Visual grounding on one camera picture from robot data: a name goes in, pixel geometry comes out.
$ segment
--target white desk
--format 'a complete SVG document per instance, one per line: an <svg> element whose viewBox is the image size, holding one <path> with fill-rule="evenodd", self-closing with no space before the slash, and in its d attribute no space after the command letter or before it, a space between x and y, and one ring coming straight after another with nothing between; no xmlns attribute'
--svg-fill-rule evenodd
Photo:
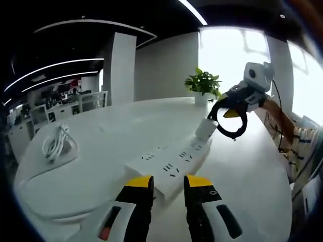
<svg viewBox="0 0 323 242"><path fill-rule="evenodd" d="M125 163L171 138L195 132L206 114L192 98L171 98L75 115L65 122L79 144L79 157L29 181L19 199L42 215L79 211L114 199L128 180ZM31 141L16 175L16 193L21 181L43 165L41 145L56 126L57 122L47 125ZM250 113L247 130L236 142L214 133L210 154L197 175L210 179L228 206L250 214L267 241L284 241L290 232L292 205L279 159L262 122ZM77 224L45 222L25 206L24 210L47 241L66 238L78 229ZM152 212L147 241L190 241L183 193L164 211Z"/></svg>

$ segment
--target desk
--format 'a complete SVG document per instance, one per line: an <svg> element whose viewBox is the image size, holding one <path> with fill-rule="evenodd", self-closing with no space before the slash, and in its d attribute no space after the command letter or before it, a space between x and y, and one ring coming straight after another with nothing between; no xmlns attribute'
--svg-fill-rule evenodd
<svg viewBox="0 0 323 242"><path fill-rule="evenodd" d="M22 156L33 137L33 125L31 118L22 120L18 125L12 126L8 131L7 135L11 144L12 151L15 158L20 163Z"/></svg>
<svg viewBox="0 0 323 242"><path fill-rule="evenodd" d="M47 113L54 113L55 120L60 121L62 119L66 119L73 115L73 109L74 107L77 107L79 109L79 102L72 102L67 103L59 106L54 106L47 110Z"/></svg>
<svg viewBox="0 0 323 242"><path fill-rule="evenodd" d="M51 123L27 148L16 174L15 192L20 201L44 216L95 207L114 199L127 182L124 164L171 138L194 133L206 115L206 108L196 107L193 98L170 98L72 116L65 122L79 144L79 157L32 179L20 190L21 182L44 164L41 145L57 126ZM281 156L260 119L249 113L247 130L235 142L218 131L212 138L210 154L197 175L211 180L228 206L250 214L267 241L285 241L292 219L291 191ZM25 205L23 209L47 241L64 239L78 229L78 224L50 223L35 217ZM164 211L153 213L147 241L190 241L183 193Z"/></svg>

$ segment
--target green plant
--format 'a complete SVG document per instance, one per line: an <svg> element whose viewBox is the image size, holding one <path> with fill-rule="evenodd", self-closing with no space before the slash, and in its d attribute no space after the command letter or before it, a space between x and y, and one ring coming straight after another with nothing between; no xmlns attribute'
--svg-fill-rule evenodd
<svg viewBox="0 0 323 242"><path fill-rule="evenodd" d="M209 72L203 72L199 68L195 68L196 75L189 76L184 85L193 92L201 92L202 96L205 93L211 93L216 98L220 97L221 93L219 91L220 82L218 81L219 76L213 76Z"/></svg>

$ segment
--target power outlet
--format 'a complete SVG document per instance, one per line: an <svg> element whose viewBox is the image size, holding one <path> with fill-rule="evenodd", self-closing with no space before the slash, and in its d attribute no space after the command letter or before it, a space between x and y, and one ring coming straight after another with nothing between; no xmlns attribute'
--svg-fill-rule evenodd
<svg viewBox="0 0 323 242"><path fill-rule="evenodd" d="M153 175L155 188L168 200L181 190L183 177L195 174L202 165L210 145L211 140L205 143L196 137L184 139L133 160L126 164L126 169L139 175Z"/></svg>

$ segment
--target white pot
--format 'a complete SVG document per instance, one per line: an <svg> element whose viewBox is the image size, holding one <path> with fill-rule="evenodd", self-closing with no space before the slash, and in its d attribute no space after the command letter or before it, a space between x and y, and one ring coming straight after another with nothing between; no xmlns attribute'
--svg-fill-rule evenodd
<svg viewBox="0 0 323 242"><path fill-rule="evenodd" d="M195 98L195 105L196 106L206 106L208 98L209 98L209 94L205 93L202 96L201 92L193 92L194 98Z"/></svg>

